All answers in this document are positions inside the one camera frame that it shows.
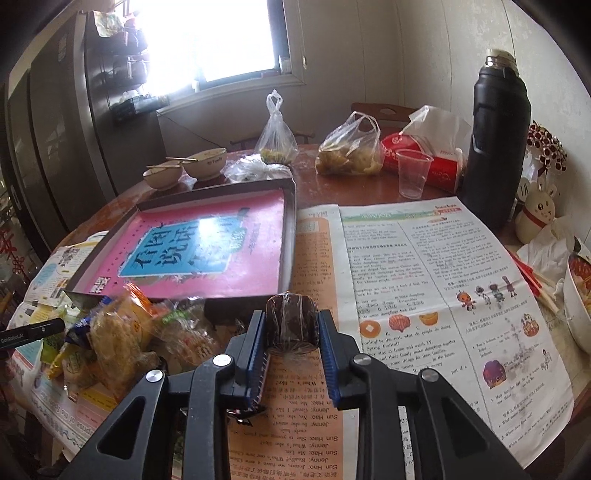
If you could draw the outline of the dark brown candy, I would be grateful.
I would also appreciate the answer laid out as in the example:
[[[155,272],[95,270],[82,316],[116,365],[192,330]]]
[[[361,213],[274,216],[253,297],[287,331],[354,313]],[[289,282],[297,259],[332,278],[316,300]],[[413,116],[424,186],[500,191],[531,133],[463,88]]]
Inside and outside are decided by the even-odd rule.
[[[283,292],[266,302],[266,348],[277,354],[318,349],[318,309],[310,297]]]

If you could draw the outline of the yellow cow milk stick packet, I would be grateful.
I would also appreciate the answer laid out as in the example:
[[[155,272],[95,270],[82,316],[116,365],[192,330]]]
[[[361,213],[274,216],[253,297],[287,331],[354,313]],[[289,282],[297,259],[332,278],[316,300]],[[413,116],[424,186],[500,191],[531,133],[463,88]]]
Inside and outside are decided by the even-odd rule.
[[[49,380],[54,380],[61,375],[78,375],[86,366],[85,350],[75,344],[64,343],[58,354],[46,370]]]

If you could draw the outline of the blue oreo-style cookie packet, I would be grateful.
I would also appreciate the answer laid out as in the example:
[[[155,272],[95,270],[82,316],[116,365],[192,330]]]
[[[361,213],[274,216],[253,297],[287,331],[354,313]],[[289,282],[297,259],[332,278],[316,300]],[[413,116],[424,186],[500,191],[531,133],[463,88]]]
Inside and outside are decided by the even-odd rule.
[[[69,327],[64,335],[64,342],[80,348],[91,350],[90,330],[94,318],[114,301],[111,297],[103,297],[83,318],[77,320]]]

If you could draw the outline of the green label round pastry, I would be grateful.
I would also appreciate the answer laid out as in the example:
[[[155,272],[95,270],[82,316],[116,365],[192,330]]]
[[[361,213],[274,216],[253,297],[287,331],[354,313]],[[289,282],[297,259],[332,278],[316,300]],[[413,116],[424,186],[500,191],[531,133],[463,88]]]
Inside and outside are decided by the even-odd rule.
[[[204,315],[204,300],[163,302],[166,312],[154,323],[154,335],[183,371],[192,370],[221,353],[221,342]]]

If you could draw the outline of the orange rice cracker packet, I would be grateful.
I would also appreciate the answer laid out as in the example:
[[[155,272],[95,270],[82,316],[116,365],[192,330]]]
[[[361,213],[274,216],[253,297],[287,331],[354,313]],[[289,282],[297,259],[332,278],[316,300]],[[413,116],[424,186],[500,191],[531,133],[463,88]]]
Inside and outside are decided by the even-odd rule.
[[[142,375],[156,369],[158,355],[148,350],[158,309],[134,284],[95,314],[90,343],[100,369],[100,381],[122,400]]]

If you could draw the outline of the plastic bag of fried snacks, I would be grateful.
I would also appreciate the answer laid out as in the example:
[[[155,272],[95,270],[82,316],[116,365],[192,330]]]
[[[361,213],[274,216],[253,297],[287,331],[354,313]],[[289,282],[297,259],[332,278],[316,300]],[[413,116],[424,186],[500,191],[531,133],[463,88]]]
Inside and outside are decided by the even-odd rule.
[[[354,111],[318,147],[315,171],[320,175],[377,175],[384,159],[379,123],[371,115]]]

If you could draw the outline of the right newspaper sheet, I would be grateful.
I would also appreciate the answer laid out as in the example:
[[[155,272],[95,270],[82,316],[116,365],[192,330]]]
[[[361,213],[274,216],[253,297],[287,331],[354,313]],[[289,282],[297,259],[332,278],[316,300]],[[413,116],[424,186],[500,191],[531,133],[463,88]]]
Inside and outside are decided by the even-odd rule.
[[[457,198],[303,209],[295,255],[294,292],[389,367],[441,373],[521,465],[568,424],[571,381],[541,309]],[[332,407],[318,352],[273,357],[263,402],[228,428],[233,478],[353,478],[358,418]]]

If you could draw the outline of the dark shallow cardboard box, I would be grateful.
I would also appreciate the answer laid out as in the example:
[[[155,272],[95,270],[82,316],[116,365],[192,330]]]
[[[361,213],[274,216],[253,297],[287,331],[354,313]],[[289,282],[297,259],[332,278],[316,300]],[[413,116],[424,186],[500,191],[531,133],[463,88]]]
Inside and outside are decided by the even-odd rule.
[[[80,308],[129,283],[151,300],[264,300],[290,287],[296,226],[290,178],[149,199],[108,231],[65,292]]]

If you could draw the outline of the pink Chinese workbook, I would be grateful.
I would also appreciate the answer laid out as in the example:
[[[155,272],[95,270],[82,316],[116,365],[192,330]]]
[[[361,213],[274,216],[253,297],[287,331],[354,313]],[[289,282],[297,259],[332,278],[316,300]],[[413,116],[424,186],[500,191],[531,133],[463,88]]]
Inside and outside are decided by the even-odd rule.
[[[113,297],[127,283],[150,298],[247,297],[280,286],[284,194],[225,195],[135,212],[77,285]]]

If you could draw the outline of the right beige ceramic bowl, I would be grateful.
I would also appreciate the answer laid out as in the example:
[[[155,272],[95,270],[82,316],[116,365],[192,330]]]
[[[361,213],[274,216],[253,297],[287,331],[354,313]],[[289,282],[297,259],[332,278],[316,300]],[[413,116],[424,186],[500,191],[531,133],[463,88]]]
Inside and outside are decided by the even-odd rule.
[[[208,149],[193,154],[181,161],[185,172],[197,181],[206,181],[221,175],[226,164],[225,148]]]

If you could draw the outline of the beige ceramic bowl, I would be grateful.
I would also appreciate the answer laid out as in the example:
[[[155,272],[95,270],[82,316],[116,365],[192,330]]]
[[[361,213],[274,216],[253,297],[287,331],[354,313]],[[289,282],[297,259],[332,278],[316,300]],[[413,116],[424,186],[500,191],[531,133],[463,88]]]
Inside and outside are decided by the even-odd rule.
[[[226,164],[225,148],[208,149],[193,154],[181,161],[185,172],[197,181],[206,181],[221,175]]]
[[[161,164],[179,164],[178,161],[165,161]],[[182,168],[171,168],[171,169],[146,169],[143,172],[143,180],[148,186],[154,190],[163,191],[168,190],[179,183],[179,180],[184,173]]]

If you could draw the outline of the clear plastic cup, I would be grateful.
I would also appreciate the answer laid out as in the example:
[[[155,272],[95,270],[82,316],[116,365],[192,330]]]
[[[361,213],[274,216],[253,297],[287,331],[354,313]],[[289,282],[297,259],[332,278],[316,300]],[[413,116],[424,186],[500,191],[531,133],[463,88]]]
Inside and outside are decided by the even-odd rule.
[[[410,200],[422,197],[433,157],[421,151],[400,149],[396,152],[399,169],[399,193]]]

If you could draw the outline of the red chopsticks bundle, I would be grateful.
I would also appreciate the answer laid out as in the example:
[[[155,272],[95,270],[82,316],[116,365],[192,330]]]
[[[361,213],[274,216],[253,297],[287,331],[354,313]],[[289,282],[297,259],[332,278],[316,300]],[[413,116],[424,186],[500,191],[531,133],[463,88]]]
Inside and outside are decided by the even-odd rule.
[[[519,257],[509,251],[510,256],[514,260],[518,269],[520,270],[525,281],[528,283],[533,295],[536,299],[541,302],[547,309],[549,309],[554,315],[559,313],[559,308],[553,299],[553,297],[544,289],[544,283],[535,274],[532,267],[524,263]]]

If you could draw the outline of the black thermos bottle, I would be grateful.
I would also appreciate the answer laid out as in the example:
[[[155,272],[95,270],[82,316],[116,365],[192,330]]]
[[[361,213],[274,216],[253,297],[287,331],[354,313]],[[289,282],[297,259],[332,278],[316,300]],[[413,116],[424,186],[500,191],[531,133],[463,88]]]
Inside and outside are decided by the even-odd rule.
[[[461,201],[489,229],[510,217],[522,175],[531,103],[517,61],[489,49],[474,86],[473,129]]]

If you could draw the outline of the dark red flower bouquet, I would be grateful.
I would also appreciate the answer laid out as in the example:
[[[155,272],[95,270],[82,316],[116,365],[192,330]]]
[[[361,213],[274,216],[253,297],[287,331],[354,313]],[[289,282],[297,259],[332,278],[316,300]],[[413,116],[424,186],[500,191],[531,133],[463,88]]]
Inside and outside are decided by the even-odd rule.
[[[567,170],[568,155],[560,140],[546,127],[533,121],[528,129],[527,149],[537,165],[539,176]]]

